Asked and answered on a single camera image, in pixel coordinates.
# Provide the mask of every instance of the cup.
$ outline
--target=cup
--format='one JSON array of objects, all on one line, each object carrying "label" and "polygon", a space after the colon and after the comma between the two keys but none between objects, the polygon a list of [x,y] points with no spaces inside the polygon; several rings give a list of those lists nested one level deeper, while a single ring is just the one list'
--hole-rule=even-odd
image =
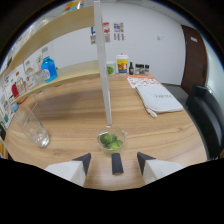
[{"label": "cup", "polygon": [[49,136],[43,124],[26,105],[21,105],[15,113],[15,118],[24,134],[37,146],[46,147]]},{"label": "cup", "polygon": [[116,74],[116,62],[114,61],[107,62],[107,74],[108,76]]}]

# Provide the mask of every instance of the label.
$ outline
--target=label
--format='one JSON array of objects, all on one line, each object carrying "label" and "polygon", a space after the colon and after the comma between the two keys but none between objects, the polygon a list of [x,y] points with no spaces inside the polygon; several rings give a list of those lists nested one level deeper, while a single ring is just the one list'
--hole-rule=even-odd
[{"label": "label", "polygon": [[36,86],[37,83],[32,70],[27,71],[26,82],[29,89],[32,89],[34,86]]},{"label": "label", "polygon": [[128,60],[117,60],[118,72],[126,74],[128,68]]},{"label": "label", "polygon": [[44,75],[44,80],[47,80],[47,79],[49,79],[51,76],[50,76],[50,72],[49,72],[49,70],[48,69],[43,69],[42,70],[42,73],[43,73],[43,75]]},{"label": "label", "polygon": [[133,73],[134,73],[134,69],[130,68],[130,75],[133,75]]}]

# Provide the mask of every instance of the white bottle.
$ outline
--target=white bottle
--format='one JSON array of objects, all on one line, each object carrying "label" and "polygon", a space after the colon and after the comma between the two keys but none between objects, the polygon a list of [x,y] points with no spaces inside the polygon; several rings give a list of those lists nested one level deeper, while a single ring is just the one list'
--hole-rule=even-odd
[{"label": "white bottle", "polygon": [[30,61],[26,62],[26,86],[29,90],[38,85],[34,69],[30,66]]}]

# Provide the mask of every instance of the paper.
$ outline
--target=paper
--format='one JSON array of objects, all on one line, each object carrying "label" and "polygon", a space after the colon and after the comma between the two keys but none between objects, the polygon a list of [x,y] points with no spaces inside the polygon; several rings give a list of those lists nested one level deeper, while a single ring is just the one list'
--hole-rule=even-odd
[{"label": "paper", "polygon": [[174,112],[183,110],[183,106],[176,98],[161,84],[136,87],[146,108],[156,113]]},{"label": "paper", "polygon": [[137,86],[151,86],[160,84],[156,79],[152,76],[127,76],[127,80],[130,83],[132,88],[136,88]]}]

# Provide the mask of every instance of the blue bottle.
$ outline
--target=blue bottle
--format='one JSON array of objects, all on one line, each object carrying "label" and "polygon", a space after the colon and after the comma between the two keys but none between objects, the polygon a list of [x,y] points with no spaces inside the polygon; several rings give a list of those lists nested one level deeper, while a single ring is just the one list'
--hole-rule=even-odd
[{"label": "blue bottle", "polygon": [[48,47],[42,49],[43,53],[43,63],[41,65],[41,70],[44,76],[45,82],[50,82],[58,77],[54,61],[50,59],[48,53]]}]

